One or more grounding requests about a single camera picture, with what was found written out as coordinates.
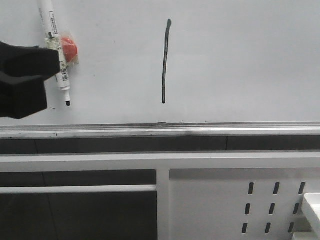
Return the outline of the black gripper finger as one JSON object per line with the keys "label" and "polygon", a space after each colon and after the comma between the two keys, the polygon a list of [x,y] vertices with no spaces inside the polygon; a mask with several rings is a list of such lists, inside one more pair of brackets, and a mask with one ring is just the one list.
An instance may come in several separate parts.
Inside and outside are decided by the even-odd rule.
{"label": "black gripper finger", "polygon": [[42,76],[13,77],[0,74],[0,116],[23,119],[47,109],[45,80]]}
{"label": "black gripper finger", "polygon": [[60,73],[60,70],[60,57],[57,50],[0,43],[0,71],[10,77],[51,78]]}

